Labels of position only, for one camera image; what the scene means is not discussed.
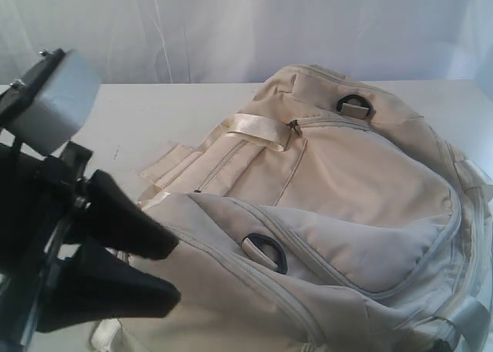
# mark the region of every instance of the zipper pull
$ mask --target zipper pull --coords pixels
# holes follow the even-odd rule
[[[287,123],[290,129],[294,130],[294,132],[300,136],[301,135],[301,128],[300,125],[298,125],[298,120],[294,119],[293,121]]]

